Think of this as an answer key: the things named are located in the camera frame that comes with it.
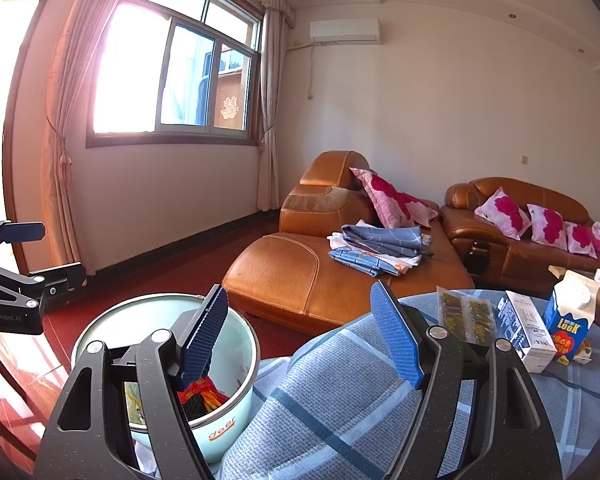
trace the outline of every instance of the window sill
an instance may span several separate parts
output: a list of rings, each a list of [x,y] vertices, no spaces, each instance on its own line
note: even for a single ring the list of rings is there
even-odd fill
[[[197,136],[191,134],[94,134],[87,133],[86,147],[133,146],[135,144],[234,144],[237,146],[257,146],[251,138]]]

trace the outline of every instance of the bucket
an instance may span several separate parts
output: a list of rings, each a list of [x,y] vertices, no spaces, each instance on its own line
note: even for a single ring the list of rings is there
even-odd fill
[[[159,328],[171,328],[180,314],[199,308],[203,300],[190,294],[151,294],[123,301],[82,332],[71,355],[72,367],[91,341],[104,341],[109,348],[137,344]],[[209,368],[209,377],[229,400],[217,410],[189,421],[208,463],[219,462],[247,426],[259,363],[260,346],[253,328],[229,308]],[[146,426],[129,426],[132,438],[151,449]]]

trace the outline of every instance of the plastic packet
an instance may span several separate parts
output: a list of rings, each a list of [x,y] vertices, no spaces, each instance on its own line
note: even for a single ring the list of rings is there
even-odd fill
[[[462,308],[462,296],[449,292],[446,288],[436,287],[438,294],[438,319],[440,324],[459,341],[466,341],[466,321]]]
[[[498,338],[491,301],[463,296],[462,308],[466,319],[466,340],[469,343],[490,346]]]

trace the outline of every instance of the milk carton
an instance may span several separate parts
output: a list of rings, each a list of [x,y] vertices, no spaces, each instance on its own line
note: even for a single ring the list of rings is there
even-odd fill
[[[554,358],[554,342],[530,297],[508,290],[498,304],[496,323],[529,373],[541,373]]]
[[[554,286],[543,318],[558,356],[573,359],[596,317],[599,288],[599,283],[572,270]]]

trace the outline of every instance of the blue gripper pad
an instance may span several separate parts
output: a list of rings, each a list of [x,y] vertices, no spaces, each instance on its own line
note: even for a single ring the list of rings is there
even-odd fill
[[[396,310],[394,299],[380,282],[371,286],[370,300],[371,312],[394,361],[398,377],[417,388],[424,378],[424,373],[420,367],[418,346],[411,330]]]
[[[191,336],[182,345],[180,371],[176,375],[176,380],[183,390],[199,380],[211,359],[211,351],[229,309],[226,290],[216,285],[200,308],[204,311]]]

